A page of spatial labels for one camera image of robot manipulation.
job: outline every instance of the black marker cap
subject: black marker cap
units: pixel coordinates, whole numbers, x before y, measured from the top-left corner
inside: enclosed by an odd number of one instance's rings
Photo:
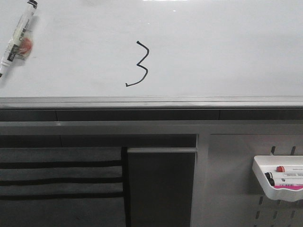
[[[38,6],[38,3],[37,3],[35,0],[29,0],[29,1],[28,1],[28,4],[33,5],[33,7],[34,7],[35,9],[36,9],[37,6]]]
[[[267,179],[271,179],[272,177],[271,177],[271,175],[270,175],[270,173],[264,173],[265,174],[265,177],[267,178]]]
[[[275,181],[273,178],[268,179],[271,186],[275,186]]]

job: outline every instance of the marker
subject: marker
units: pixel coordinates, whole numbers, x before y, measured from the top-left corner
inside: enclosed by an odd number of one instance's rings
[[[276,168],[277,172],[302,172],[303,166],[278,166]]]
[[[303,178],[270,178],[268,181],[271,186],[303,186]]]
[[[292,179],[303,179],[303,172],[302,173],[296,173],[296,172],[293,172],[293,173],[277,173],[277,172],[269,172],[269,173],[265,173],[265,176],[267,179],[270,179],[270,178],[284,178],[284,179],[287,179],[287,178],[292,178]]]
[[[274,186],[274,188],[287,188],[291,190],[299,190],[302,189],[303,186]]]
[[[17,27],[14,31],[12,38],[9,41],[9,44],[4,52],[2,60],[0,62],[0,77],[6,73],[9,66],[13,62],[17,50],[21,44],[21,41],[24,37],[25,32],[27,31],[30,19],[35,13],[38,3],[35,0],[29,0],[27,2],[27,8],[22,14]]]

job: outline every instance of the gray fabric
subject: gray fabric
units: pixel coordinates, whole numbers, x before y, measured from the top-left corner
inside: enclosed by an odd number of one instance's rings
[[[125,227],[123,198],[0,201],[1,227]]]
[[[69,193],[111,193],[122,192],[122,183],[53,183],[30,186],[0,186],[0,195],[40,195]]]
[[[34,180],[59,177],[121,177],[121,166],[99,168],[0,169],[0,179]]]
[[[120,148],[2,148],[0,162],[120,160]],[[122,168],[0,169],[1,180],[121,177]],[[0,195],[122,192],[122,183],[0,186]],[[0,200],[0,227],[124,227],[123,198]]]
[[[0,162],[120,160],[121,148],[0,148]]]

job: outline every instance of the plastic tray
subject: plastic tray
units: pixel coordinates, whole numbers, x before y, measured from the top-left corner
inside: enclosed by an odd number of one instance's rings
[[[303,199],[303,189],[291,190],[274,188],[264,173],[275,172],[277,166],[303,166],[303,156],[255,156],[252,170],[254,171],[265,195],[272,200],[289,202]]]

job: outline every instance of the white surface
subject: white surface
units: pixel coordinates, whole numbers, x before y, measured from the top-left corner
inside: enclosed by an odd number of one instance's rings
[[[252,169],[267,197],[272,200],[294,202],[303,199],[303,189],[274,188],[265,177],[266,172],[275,172],[277,166],[301,166],[303,156],[255,156]]]
[[[25,5],[0,0],[0,50]],[[0,79],[0,96],[302,106],[302,12],[301,0],[39,0],[32,53]],[[145,73],[138,40],[149,73],[125,87]]]

